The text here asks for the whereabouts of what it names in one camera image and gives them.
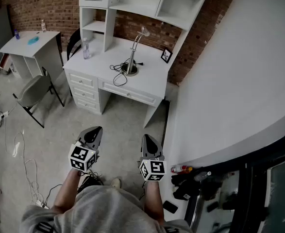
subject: desk drawer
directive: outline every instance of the desk drawer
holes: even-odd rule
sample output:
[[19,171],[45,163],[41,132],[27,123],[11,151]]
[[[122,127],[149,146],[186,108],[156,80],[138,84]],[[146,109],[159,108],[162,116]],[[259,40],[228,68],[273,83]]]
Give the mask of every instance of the desk drawer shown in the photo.
[[93,76],[85,75],[79,72],[72,72],[71,70],[67,73],[68,82],[79,87],[98,91],[98,79]]
[[117,87],[113,83],[109,83],[104,80],[98,80],[98,86],[102,90],[106,90],[106,91],[130,98],[130,99],[134,99],[136,101],[146,103],[149,105],[156,106],[157,103],[159,102],[159,98],[154,98],[150,95],[144,95],[144,94],[140,94],[138,92],[134,92],[128,89]]
[[94,103],[99,103],[99,93],[97,91],[83,89],[72,84],[70,85],[70,88],[74,96],[85,98],[86,100],[92,101]]
[[87,110],[94,112],[96,114],[101,114],[99,104],[91,102],[91,101],[83,100],[77,96],[73,96],[73,97],[74,97],[74,101],[78,107],[83,108],[83,109],[87,109]]

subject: concrete floor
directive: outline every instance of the concrete floor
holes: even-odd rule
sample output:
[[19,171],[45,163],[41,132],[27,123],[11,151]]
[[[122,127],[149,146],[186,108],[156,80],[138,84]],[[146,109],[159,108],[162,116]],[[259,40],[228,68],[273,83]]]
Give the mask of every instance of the concrete floor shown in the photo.
[[[12,74],[0,75],[0,110],[5,112],[15,105],[13,93],[18,94],[24,83]],[[35,159],[37,163],[37,182],[39,192],[44,196],[49,190],[62,184],[70,170],[68,152],[79,133],[92,126],[103,127],[100,146],[100,158],[92,170],[102,174],[105,184],[114,177],[122,179],[125,190],[139,197],[143,190],[143,179],[137,167],[140,157],[141,138],[148,133],[161,142],[164,124],[165,107],[160,105],[148,126],[142,125],[147,105],[121,96],[112,95],[102,116],[77,108],[69,93],[64,73],[55,83],[56,89],[65,102],[63,108],[55,95],[47,93],[34,116],[44,122],[42,129],[19,105],[6,119],[5,150],[4,124],[0,129],[0,228],[6,233],[17,233],[25,207],[31,202],[29,185],[25,178],[22,160],[21,135],[16,157],[13,139],[17,132],[24,132],[25,160]],[[27,164],[31,182],[35,181],[33,162]],[[54,189],[49,198],[51,207],[59,187]]]

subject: plastic bottle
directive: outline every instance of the plastic bottle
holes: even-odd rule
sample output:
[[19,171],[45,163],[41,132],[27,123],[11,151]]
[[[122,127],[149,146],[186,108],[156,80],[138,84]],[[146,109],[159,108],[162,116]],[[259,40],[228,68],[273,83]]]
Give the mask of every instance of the plastic bottle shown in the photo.
[[20,39],[20,36],[19,36],[19,33],[18,33],[17,29],[14,30],[14,35],[15,35],[17,40]]
[[178,174],[185,174],[185,173],[191,172],[192,170],[193,168],[191,166],[175,165],[171,167],[170,172],[178,173]]
[[87,38],[83,38],[83,57],[85,60],[88,60],[90,58]]
[[211,175],[211,172],[201,172],[194,177],[194,180],[197,182],[201,182],[201,181],[205,180],[210,175]]
[[44,19],[42,19],[42,21],[41,21],[41,27],[42,27],[43,33],[45,33],[46,32],[46,23],[45,23]]

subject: desk lamp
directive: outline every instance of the desk lamp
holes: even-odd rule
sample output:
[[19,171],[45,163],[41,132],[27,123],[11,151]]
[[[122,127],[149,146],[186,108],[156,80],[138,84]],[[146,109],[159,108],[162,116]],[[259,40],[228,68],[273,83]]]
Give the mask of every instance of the desk lamp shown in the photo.
[[137,35],[136,39],[134,40],[133,47],[131,48],[132,54],[131,54],[131,57],[129,58],[128,63],[123,64],[121,67],[121,70],[122,70],[124,75],[131,77],[131,76],[134,76],[138,73],[138,68],[136,66],[134,66],[134,52],[136,52],[137,45],[138,45],[141,37],[143,37],[143,36],[148,37],[149,35],[150,35],[150,32],[147,30],[147,28],[142,26],[141,32],[138,32],[138,35]]

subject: black phone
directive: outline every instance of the black phone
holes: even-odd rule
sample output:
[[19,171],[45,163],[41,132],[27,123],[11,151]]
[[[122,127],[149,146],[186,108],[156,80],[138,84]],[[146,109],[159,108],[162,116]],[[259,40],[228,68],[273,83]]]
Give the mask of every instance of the black phone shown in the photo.
[[170,203],[170,202],[168,202],[168,201],[165,201],[165,202],[163,203],[163,208],[164,208],[165,210],[168,210],[168,211],[171,212],[171,213],[175,213],[175,212],[177,211],[177,209],[178,209],[177,206],[175,206],[174,204],[172,204],[172,203]]

